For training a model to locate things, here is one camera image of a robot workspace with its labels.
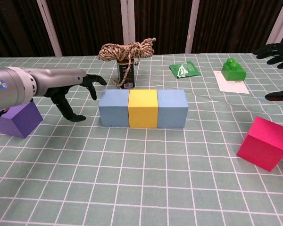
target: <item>foam block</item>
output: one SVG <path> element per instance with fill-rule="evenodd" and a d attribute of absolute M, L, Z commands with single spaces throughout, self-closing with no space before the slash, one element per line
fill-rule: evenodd
<path fill-rule="evenodd" d="M 104 127 L 129 127 L 129 90 L 107 89 L 102 92 L 99 111 Z"/>
<path fill-rule="evenodd" d="M 159 89 L 158 128 L 184 128 L 188 102 L 182 89 Z"/>
<path fill-rule="evenodd" d="M 271 172 L 283 158 L 283 126 L 255 118 L 237 156 Z"/>
<path fill-rule="evenodd" d="M 0 117 L 0 132 L 6 135 L 26 138 L 43 118 L 35 103 L 28 102 L 14 106 Z"/>
<path fill-rule="evenodd" d="M 227 81 L 243 81 L 246 77 L 244 69 L 233 58 L 227 59 L 221 73 Z"/>
<path fill-rule="evenodd" d="M 155 89 L 132 89 L 129 95 L 131 128 L 157 128 L 158 99 Z"/>

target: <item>blue sticker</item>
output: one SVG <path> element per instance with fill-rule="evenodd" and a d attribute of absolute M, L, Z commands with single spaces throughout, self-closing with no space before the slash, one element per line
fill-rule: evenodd
<path fill-rule="evenodd" d="M 0 89 L 6 89 L 7 87 L 8 87 L 8 83 L 0 79 Z"/>

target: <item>purple cube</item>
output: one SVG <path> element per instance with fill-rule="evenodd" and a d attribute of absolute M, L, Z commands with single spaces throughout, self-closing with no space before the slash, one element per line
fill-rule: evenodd
<path fill-rule="evenodd" d="M 43 118 L 37 106 L 34 102 L 28 102 L 11 107 L 0 117 L 0 132 L 26 138 L 42 121 Z"/>

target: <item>can label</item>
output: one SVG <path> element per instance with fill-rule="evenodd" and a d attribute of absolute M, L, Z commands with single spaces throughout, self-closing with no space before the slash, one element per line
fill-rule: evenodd
<path fill-rule="evenodd" d="M 126 70 L 129 66 L 128 61 L 121 61 L 117 63 L 117 73 L 118 73 L 118 81 L 119 83 L 122 82 L 124 79 Z M 129 72 L 127 74 L 126 80 L 124 81 L 123 85 L 121 86 L 122 89 L 129 89 L 135 87 L 134 81 L 134 61 L 131 61 L 131 66 Z"/>

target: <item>blue cube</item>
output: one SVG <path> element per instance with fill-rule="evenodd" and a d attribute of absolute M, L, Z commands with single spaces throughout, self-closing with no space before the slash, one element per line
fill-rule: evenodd
<path fill-rule="evenodd" d="M 184 128 L 188 110 L 184 90 L 158 90 L 158 128 Z"/>
<path fill-rule="evenodd" d="M 99 102 L 100 119 L 104 127 L 129 127 L 129 90 L 107 89 Z"/>

